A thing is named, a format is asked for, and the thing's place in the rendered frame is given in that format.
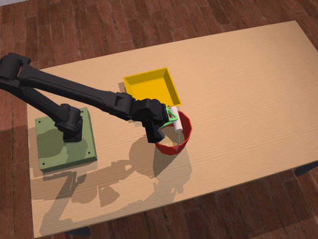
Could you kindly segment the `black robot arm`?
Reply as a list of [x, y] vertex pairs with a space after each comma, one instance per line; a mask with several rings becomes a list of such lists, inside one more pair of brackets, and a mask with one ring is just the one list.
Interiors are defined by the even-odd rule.
[[[19, 76], [17, 77], [20, 68]], [[36, 89], [94, 106], [123, 120], [142, 122], [148, 143], [165, 138], [159, 128], [163, 122], [162, 105], [157, 99], [137, 100], [125, 92], [98, 90], [30, 66], [30, 58], [10, 52], [0, 59], [0, 89], [3, 89], [44, 114], [63, 132], [64, 142], [82, 139], [83, 119], [80, 109], [67, 103], [56, 104]], [[146, 122], [149, 119], [148, 122]]]

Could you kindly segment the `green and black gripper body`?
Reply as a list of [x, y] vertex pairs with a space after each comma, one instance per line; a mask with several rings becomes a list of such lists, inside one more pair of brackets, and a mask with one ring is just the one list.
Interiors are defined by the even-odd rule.
[[168, 116], [168, 113], [166, 110], [166, 105], [164, 103], [162, 103], [162, 116], [163, 116], [164, 121], [158, 125], [159, 128], [169, 121], [169, 116]]

